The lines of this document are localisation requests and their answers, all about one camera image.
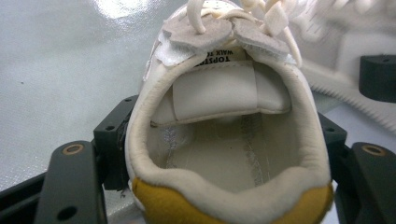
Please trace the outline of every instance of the shoelace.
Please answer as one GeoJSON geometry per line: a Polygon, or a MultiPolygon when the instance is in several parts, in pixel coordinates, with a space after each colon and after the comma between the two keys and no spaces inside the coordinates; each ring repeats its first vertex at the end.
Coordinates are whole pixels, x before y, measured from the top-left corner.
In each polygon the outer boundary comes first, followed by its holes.
{"type": "Polygon", "coordinates": [[[283,33],[290,47],[291,55],[297,66],[301,67],[302,57],[294,36],[289,28],[289,20],[297,17],[306,7],[307,0],[240,0],[242,9],[221,10],[204,8],[205,0],[189,0],[187,9],[180,12],[179,16],[188,16],[191,26],[198,34],[204,34],[206,29],[202,17],[212,14],[215,18],[228,20],[230,18],[243,18],[249,21],[258,19],[251,15],[253,9],[258,8],[264,13],[264,20],[259,29],[266,35],[277,36],[283,33]]]}
{"type": "MultiPolygon", "coordinates": [[[[340,9],[351,1],[352,0],[336,0],[332,6],[335,9],[340,9]]],[[[354,0],[354,1],[355,1],[356,10],[358,10],[360,14],[364,14],[365,12],[367,12],[375,3],[375,0],[354,0]]]]}

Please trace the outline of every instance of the screw hole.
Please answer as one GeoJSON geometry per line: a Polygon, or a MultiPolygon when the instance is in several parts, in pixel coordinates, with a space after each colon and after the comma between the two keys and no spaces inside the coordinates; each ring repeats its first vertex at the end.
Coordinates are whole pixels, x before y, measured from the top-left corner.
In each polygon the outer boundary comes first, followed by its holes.
{"type": "Polygon", "coordinates": [[[374,156],[385,156],[385,150],[376,146],[363,146],[362,149],[374,156]]]}
{"type": "Polygon", "coordinates": [[[111,131],[111,130],[113,130],[115,127],[114,126],[107,126],[106,127],[106,131],[111,131]]]}
{"type": "Polygon", "coordinates": [[[327,127],[327,128],[324,128],[324,131],[327,132],[327,133],[333,133],[333,132],[335,132],[335,129],[327,127]]]}
{"type": "Polygon", "coordinates": [[[70,155],[79,153],[83,148],[84,148],[84,146],[82,144],[74,144],[74,145],[65,147],[62,150],[62,153],[66,156],[70,156],[70,155]]]}
{"type": "Polygon", "coordinates": [[[69,206],[64,208],[62,211],[58,213],[58,220],[60,221],[66,221],[73,217],[77,212],[77,208],[75,206],[69,206]]]}

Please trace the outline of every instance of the shoe lining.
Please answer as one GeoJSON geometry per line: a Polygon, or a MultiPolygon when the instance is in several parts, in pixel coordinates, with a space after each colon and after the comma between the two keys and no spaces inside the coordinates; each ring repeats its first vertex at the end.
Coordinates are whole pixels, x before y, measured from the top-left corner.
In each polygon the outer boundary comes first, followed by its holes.
{"type": "Polygon", "coordinates": [[[285,116],[256,113],[152,128],[159,144],[151,158],[163,169],[194,171],[233,193],[252,189],[298,163],[287,150],[290,141],[274,137],[285,134],[284,125],[274,122],[285,116]]]}

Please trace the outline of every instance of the white shoelace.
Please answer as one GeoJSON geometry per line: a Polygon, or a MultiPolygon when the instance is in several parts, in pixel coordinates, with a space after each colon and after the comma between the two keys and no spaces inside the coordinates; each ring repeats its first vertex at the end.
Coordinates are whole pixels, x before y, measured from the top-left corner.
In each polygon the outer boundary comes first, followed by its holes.
{"type": "Polygon", "coordinates": [[[253,9],[258,8],[264,13],[264,20],[260,30],[269,36],[277,36],[283,33],[290,47],[291,55],[301,67],[302,57],[296,41],[289,28],[289,20],[297,17],[306,7],[307,0],[240,0],[241,9],[221,10],[214,8],[204,8],[205,0],[189,0],[186,11],[180,12],[179,16],[188,16],[191,26],[198,34],[204,34],[206,28],[202,23],[202,17],[212,14],[215,18],[228,20],[230,18],[244,18],[249,21],[258,19],[251,15],[253,9]]]}

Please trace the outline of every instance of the shoe insole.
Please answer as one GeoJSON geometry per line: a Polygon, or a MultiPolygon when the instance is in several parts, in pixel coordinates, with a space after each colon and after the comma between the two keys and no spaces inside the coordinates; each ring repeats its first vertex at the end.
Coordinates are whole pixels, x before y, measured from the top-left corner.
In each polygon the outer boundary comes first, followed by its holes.
{"type": "Polygon", "coordinates": [[[200,121],[188,129],[190,134],[170,143],[166,168],[194,171],[230,192],[262,185],[290,166],[281,150],[268,150],[261,114],[200,121]]]}

